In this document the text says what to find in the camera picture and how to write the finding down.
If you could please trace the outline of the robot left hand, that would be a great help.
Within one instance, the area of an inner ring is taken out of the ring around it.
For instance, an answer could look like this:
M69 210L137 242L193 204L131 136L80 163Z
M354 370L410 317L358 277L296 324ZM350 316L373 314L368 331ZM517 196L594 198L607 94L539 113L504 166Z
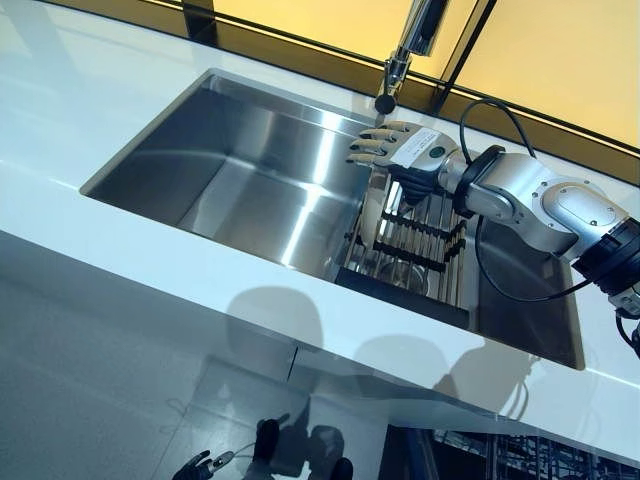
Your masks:
M229 464L235 456L233 451L226 451L212 458L210 451L205 450L189 459L173 476L172 480L207 480L220 469Z

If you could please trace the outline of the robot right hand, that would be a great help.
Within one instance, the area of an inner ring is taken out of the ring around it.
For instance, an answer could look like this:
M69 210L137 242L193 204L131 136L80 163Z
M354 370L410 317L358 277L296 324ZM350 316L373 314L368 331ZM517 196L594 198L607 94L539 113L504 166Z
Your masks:
M415 206L443 187L439 174L448 161L465 165L460 147L448 135L415 123L390 121L365 129L349 146L347 163L381 168L402 188L403 200Z

